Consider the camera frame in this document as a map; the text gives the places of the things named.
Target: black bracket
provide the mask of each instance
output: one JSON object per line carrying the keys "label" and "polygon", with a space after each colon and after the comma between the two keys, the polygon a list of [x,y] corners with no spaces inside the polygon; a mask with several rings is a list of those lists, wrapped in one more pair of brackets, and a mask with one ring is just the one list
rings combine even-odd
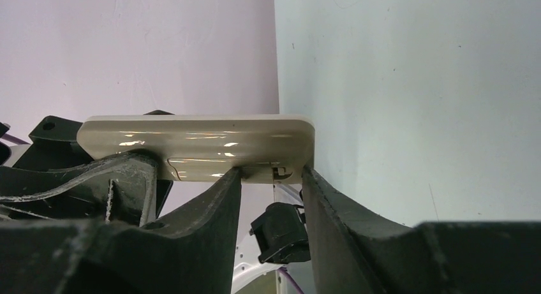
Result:
{"label": "black bracket", "polygon": [[296,205],[270,204],[251,223],[250,235],[255,235],[261,250],[261,263],[287,264],[310,260],[308,234]]}

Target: glossy surface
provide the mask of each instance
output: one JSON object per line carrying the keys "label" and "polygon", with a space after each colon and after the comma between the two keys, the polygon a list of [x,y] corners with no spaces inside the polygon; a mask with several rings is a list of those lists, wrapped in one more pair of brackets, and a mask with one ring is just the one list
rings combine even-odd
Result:
{"label": "glossy surface", "polygon": [[292,115],[91,117],[77,142],[94,159],[147,151],[161,162],[161,179],[214,182],[242,167],[252,183],[300,182],[313,165],[315,131]]}

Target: black clamp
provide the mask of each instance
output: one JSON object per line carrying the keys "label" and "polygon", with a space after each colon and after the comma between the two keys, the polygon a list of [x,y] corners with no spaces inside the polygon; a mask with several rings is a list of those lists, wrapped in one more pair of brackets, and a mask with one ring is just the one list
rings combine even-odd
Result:
{"label": "black clamp", "polygon": [[310,260],[308,234],[304,214],[298,205],[272,203],[251,223],[250,235],[255,235],[261,250],[261,263],[287,264]]}

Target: shiny beige object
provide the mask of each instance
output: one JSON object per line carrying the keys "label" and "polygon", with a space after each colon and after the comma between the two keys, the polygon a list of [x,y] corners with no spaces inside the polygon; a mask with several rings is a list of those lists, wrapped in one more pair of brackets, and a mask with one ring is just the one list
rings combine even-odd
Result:
{"label": "shiny beige object", "polygon": [[144,151],[160,179],[214,182],[234,166],[244,182],[296,184],[314,163],[312,124],[295,115],[91,117],[77,142],[94,159]]}

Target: purple wire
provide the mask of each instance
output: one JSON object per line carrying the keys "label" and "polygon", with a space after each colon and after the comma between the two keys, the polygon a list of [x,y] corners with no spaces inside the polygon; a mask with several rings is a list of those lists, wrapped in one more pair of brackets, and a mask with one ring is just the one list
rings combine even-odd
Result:
{"label": "purple wire", "polygon": [[5,133],[3,136],[2,136],[2,139],[8,141],[8,142],[11,142],[13,144],[16,144],[16,145],[24,145],[24,144],[29,144],[28,142],[26,142],[25,140],[21,140],[19,138],[17,138],[16,136],[12,136],[10,134],[7,134]]}
{"label": "purple wire", "polygon": [[291,285],[297,290],[298,294],[304,294],[303,290],[300,288],[299,284],[291,277],[291,275],[287,272],[287,270],[284,267],[281,267],[277,269],[277,271],[282,274],[284,277],[286,277],[287,280],[291,283]]}

